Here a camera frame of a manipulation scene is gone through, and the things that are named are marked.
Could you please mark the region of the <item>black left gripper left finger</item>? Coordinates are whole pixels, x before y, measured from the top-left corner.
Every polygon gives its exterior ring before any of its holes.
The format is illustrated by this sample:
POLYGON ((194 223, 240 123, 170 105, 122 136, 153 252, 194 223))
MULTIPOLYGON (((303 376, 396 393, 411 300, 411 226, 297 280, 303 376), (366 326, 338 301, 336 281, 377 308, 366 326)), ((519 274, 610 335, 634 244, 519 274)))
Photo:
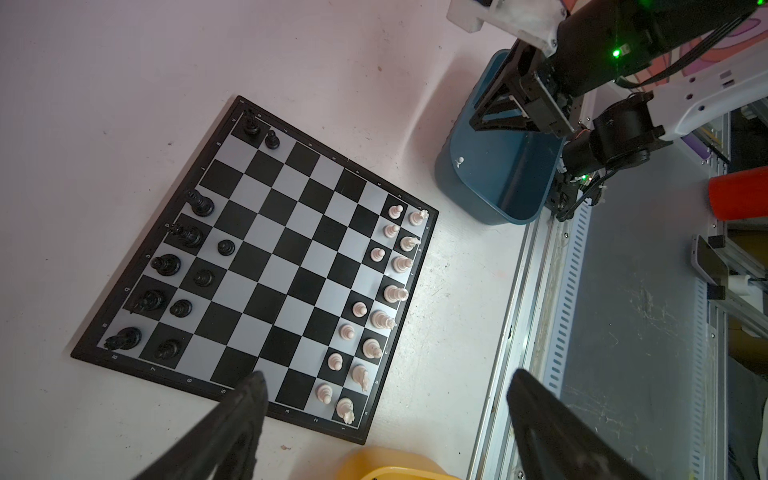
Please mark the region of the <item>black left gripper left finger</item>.
POLYGON ((268 407, 262 372, 247 376, 139 479, 251 479, 268 407))

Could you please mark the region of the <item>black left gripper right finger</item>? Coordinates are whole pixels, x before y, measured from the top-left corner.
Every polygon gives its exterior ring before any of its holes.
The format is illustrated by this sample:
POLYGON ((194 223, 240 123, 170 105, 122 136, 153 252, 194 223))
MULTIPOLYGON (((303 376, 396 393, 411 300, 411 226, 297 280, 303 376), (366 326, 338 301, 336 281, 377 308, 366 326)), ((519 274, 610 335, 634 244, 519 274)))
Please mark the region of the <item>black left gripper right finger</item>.
POLYGON ((506 394, 527 479, 643 479, 560 400, 524 369, 506 394))

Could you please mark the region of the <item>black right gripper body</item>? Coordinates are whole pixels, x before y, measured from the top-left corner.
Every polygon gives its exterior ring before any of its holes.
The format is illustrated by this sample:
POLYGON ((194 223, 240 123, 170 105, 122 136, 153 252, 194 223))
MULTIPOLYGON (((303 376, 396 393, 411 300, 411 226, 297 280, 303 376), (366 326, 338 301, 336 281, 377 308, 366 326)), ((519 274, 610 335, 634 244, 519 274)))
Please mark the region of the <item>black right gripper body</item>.
POLYGON ((558 85, 543 52, 518 40, 475 102, 469 124, 476 131, 527 131, 565 138, 577 130, 573 110, 574 97, 558 85))

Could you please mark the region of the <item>white knight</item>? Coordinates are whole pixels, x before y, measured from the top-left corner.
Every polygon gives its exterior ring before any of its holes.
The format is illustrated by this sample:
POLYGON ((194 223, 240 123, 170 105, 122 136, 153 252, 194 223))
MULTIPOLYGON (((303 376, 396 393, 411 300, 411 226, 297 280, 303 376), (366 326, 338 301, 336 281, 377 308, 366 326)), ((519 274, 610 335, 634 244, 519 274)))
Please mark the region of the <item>white knight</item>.
POLYGON ((405 236, 400 240, 400 248, 405 252, 410 252, 419 246, 421 240, 418 237, 405 236))

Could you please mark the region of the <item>white pawn g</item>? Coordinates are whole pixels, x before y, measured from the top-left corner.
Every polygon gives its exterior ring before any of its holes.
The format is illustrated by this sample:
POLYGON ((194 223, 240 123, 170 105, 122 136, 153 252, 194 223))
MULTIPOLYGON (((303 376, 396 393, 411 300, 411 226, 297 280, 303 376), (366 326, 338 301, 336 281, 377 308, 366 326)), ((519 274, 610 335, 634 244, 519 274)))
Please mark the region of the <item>white pawn g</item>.
POLYGON ((387 238, 395 238, 398 235, 400 226, 396 224, 387 224, 383 228, 384 235, 387 238))

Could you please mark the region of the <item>white bishop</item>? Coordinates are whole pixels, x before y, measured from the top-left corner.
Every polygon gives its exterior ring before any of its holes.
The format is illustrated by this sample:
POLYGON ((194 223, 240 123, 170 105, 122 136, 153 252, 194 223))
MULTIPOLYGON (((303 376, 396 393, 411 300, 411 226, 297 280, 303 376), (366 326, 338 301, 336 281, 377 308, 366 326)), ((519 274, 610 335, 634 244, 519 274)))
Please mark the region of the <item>white bishop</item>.
POLYGON ((405 273, 413 266, 413 260, 407 257, 395 257, 392 262, 392 269, 397 273, 405 273))

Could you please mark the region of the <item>white pawn f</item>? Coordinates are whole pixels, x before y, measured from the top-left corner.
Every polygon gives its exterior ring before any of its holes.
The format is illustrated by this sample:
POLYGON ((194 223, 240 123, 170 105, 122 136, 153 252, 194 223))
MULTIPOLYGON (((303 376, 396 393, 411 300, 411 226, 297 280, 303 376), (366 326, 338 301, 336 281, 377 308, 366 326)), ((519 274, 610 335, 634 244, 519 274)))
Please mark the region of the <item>white pawn f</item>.
POLYGON ((381 262, 386 256, 386 251, 382 248, 373 248, 370 252, 371 260, 374 262, 381 262))

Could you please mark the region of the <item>white king chess piece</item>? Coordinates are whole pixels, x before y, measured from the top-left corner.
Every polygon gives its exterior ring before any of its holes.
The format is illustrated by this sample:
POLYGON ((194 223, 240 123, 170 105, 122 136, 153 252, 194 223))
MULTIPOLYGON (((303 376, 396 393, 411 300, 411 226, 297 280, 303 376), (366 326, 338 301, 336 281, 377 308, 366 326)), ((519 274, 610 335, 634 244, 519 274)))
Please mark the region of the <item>white king chess piece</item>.
POLYGON ((388 285, 384 289, 383 296, 387 303, 398 303, 407 300, 409 298, 409 292, 404 287, 388 285))

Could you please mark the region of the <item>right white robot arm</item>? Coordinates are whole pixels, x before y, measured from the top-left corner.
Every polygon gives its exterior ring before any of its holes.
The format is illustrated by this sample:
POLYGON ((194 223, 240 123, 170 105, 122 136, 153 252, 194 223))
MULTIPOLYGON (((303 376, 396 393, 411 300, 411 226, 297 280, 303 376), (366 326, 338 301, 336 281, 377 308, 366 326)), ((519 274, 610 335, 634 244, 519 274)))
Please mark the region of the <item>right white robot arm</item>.
POLYGON ((476 101, 476 131, 567 139, 573 177, 646 162, 667 146, 649 87, 697 61, 763 7, 761 1, 485 1, 518 40, 476 101))

